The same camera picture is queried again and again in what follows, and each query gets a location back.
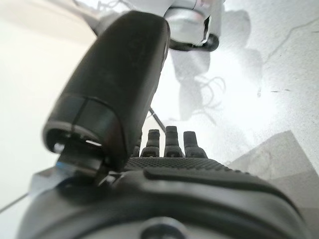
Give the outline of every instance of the white surface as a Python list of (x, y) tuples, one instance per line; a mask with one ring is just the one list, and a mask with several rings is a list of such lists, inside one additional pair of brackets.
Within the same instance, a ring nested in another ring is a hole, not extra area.
[(222, 163), (291, 130), (319, 172), (318, 31), (317, 0), (227, 0), (210, 62), (205, 53), (171, 51), (152, 107), (177, 126), (180, 142), (183, 131), (195, 131)]

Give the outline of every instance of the black plastic cover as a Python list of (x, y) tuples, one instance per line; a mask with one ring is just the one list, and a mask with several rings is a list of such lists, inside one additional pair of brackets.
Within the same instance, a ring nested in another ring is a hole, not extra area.
[(118, 18), (86, 53), (43, 130), (52, 152), (70, 137), (101, 144), (109, 167), (132, 155), (167, 55), (162, 17), (131, 11)]

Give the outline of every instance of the silver metal part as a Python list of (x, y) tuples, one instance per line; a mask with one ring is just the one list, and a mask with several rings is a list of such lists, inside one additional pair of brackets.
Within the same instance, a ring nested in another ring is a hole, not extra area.
[(64, 148), (54, 167), (35, 173), (31, 180), (29, 195), (35, 197), (69, 178), (77, 176), (95, 178), (102, 166), (103, 158), (98, 154), (87, 155), (84, 148), (75, 151), (78, 154), (74, 154), (69, 148)]
[(193, 10), (197, 0), (176, 0), (170, 7), (186, 8)]
[(196, 11), (171, 8), (165, 14), (169, 23), (170, 36), (173, 40), (183, 43), (201, 45), (204, 40), (204, 17)]
[(188, 239), (187, 229), (184, 224), (173, 218), (151, 218), (142, 224), (140, 239), (154, 238)]
[[(101, 229), (97, 232), (93, 232), (82, 237), (81, 239), (141, 239), (141, 230), (143, 230), (144, 225), (145, 222), (133, 222), (116, 225), (113, 227)], [(228, 236), (224, 236), (213, 230), (198, 227), (196, 225), (184, 224), (184, 226), (187, 230), (187, 239), (234, 239)]]
[[(210, 33), (219, 36), (220, 6), (223, 5), (223, 0), (129, 0), (127, 2), (136, 10), (164, 16), (169, 23), (171, 37), (177, 42), (201, 46)], [(209, 28), (204, 24), (208, 18), (211, 20)]]
[(220, 0), (197, 0), (194, 10), (200, 12), (206, 19), (211, 15), (212, 6), (216, 1)]

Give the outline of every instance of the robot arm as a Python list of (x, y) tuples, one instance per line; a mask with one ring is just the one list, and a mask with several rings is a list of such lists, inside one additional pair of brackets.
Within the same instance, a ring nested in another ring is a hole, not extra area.
[(129, 0), (140, 11), (163, 16), (169, 23), (171, 44), (177, 50), (213, 51), (218, 47), (223, 0)]

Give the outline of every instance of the black cable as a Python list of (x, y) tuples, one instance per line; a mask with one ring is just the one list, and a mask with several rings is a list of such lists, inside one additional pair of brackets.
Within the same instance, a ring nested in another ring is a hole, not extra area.
[(152, 116), (154, 117), (155, 121), (158, 123), (158, 125), (160, 126), (160, 128), (164, 131), (164, 133), (166, 132), (166, 127), (164, 126), (164, 124), (161, 122), (161, 120), (158, 118), (158, 116), (155, 114), (154, 110), (152, 108), (150, 108), (150, 112), (152, 114)]
[(16, 203), (20, 202), (23, 198), (25, 198), (28, 193), (23, 194), (21, 197), (15, 199), (13, 202), (9, 203), (8, 205), (4, 206), (0, 209), (0, 213), (3, 213), (5, 210), (9, 209), (10, 207), (14, 206)]

